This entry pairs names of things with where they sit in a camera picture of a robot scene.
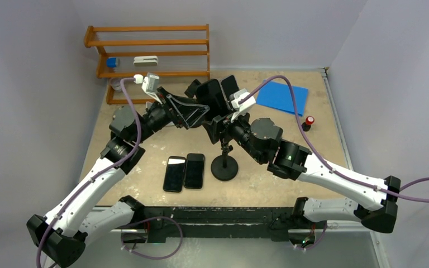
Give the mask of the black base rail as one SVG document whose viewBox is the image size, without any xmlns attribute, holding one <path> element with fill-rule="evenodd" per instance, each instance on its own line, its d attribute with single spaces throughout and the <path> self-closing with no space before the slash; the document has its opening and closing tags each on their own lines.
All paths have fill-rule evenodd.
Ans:
<svg viewBox="0 0 429 268">
<path fill-rule="evenodd" d="M 290 242 L 290 232 L 311 234 L 324 229 L 294 207 L 145 207 L 123 229 L 142 229 L 147 220 L 148 242 L 167 238 L 265 238 Z"/>
</svg>

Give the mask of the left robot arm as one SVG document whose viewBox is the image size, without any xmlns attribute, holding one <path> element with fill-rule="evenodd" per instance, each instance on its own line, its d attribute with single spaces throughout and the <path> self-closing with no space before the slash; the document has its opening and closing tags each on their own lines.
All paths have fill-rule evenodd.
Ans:
<svg viewBox="0 0 429 268">
<path fill-rule="evenodd" d="M 208 111 L 209 107 L 196 99 L 172 94 L 159 95 L 144 114 L 139 114 L 132 102 L 115 110 L 109 126 L 111 139 L 89 173 L 55 208 L 27 221 L 37 246 L 37 267 L 41 267 L 43 255 L 56 266 L 69 267 L 101 235 L 121 226 L 138 228 L 146 222 L 144 205 L 131 196 L 122 197 L 96 216 L 90 212 L 141 160 L 143 141 L 169 123 L 189 129 Z"/>
</svg>

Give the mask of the black phone from silver stand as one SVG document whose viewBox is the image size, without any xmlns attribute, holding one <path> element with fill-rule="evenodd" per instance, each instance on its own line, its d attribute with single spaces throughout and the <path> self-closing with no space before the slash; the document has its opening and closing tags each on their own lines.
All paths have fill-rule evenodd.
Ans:
<svg viewBox="0 0 429 268">
<path fill-rule="evenodd" d="M 168 158 L 163 182 L 165 192 L 180 193 L 182 191 L 186 161 L 186 158 L 181 156 Z"/>
</svg>

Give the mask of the blue foam mat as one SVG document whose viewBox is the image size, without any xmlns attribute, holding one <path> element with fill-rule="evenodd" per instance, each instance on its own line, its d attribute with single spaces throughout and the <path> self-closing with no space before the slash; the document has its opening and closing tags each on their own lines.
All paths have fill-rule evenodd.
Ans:
<svg viewBox="0 0 429 268">
<path fill-rule="evenodd" d="M 293 91 L 298 115 L 302 117 L 304 115 L 309 90 L 307 88 L 293 86 Z M 292 97 L 286 84 L 274 81 L 268 82 L 259 90 L 256 103 L 261 106 L 294 114 Z"/>
</svg>

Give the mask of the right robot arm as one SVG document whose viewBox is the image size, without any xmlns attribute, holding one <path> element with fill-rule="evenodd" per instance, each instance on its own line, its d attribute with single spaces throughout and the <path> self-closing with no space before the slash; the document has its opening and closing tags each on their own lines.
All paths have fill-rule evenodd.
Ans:
<svg viewBox="0 0 429 268">
<path fill-rule="evenodd" d="M 310 149 L 282 138 L 283 129 L 269 118 L 248 122 L 217 116 L 202 122 L 213 143 L 234 140 L 258 164 L 282 179 L 319 185 L 343 195 L 339 199 L 298 198 L 291 212 L 298 227 L 327 220 L 359 222 L 364 227 L 392 233 L 398 213 L 401 181 L 395 176 L 373 178 L 320 159 Z"/>
</svg>

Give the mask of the white flat device on rack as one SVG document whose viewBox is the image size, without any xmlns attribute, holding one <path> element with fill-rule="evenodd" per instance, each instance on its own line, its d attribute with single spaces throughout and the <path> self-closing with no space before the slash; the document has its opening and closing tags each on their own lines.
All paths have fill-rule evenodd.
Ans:
<svg viewBox="0 0 429 268">
<path fill-rule="evenodd" d="M 134 66 L 157 66 L 159 59 L 157 56 L 135 56 L 133 59 Z"/>
</svg>

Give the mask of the orange wooden rack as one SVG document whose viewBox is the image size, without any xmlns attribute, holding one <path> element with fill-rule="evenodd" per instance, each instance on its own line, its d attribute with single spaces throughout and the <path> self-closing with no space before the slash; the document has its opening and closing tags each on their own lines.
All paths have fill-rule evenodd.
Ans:
<svg viewBox="0 0 429 268">
<path fill-rule="evenodd" d="M 88 26 L 83 38 L 87 48 L 98 54 L 96 76 L 126 78 L 155 73 L 161 78 L 210 79 L 210 27 L 175 26 Z M 157 66 L 134 66 L 135 56 L 157 56 Z M 120 65 L 110 69 L 109 57 L 118 57 Z"/>
</svg>

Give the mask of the red black button knob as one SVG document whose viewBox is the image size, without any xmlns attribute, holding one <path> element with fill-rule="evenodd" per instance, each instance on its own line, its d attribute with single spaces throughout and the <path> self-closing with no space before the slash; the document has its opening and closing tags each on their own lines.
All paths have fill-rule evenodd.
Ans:
<svg viewBox="0 0 429 268">
<path fill-rule="evenodd" d="M 302 123 L 301 127 L 304 132 L 308 132 L 314 124 L 315 118 L 313 116 L 307 116 Z"/>
</svg>

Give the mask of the black tall round-base stand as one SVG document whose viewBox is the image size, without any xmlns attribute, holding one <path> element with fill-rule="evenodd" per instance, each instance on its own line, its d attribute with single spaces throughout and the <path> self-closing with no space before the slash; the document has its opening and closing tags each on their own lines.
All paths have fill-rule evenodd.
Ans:
<svg viewBox="0 0 429 268">
<path fill-rule="evenodd" d="M 220 140 L 222 154 L 214 158 L 211 163 L 211 173 L 219 181 L 230 181 L 238 173 L 237 161 L 229 155 L 233 147 L 224 139 Z"/>
</svg>

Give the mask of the blue white small box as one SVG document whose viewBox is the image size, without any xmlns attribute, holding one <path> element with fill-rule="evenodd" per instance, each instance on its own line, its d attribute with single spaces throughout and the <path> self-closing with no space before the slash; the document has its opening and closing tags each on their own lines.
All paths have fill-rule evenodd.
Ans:
<svg viewBox="0 0 429 268">
<path fill-rule="evenodd" d="M 118 57 L 109 57 L 106 60 L 106 66 L 110 69 L 117 68 L 120 65 L 120 59 Z"/>
</svg>

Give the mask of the small clear plastic jar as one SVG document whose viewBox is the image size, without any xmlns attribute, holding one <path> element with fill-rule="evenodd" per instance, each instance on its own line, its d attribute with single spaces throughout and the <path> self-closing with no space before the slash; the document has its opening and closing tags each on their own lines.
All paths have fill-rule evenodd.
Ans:
<svg viewBox="0 0 429 268">
<path fill-rule="evenodd" d="M 110 78 L 108 82 L 115 91 L 120 92 L 122 90 L 121 78 Z"/>
</svg>

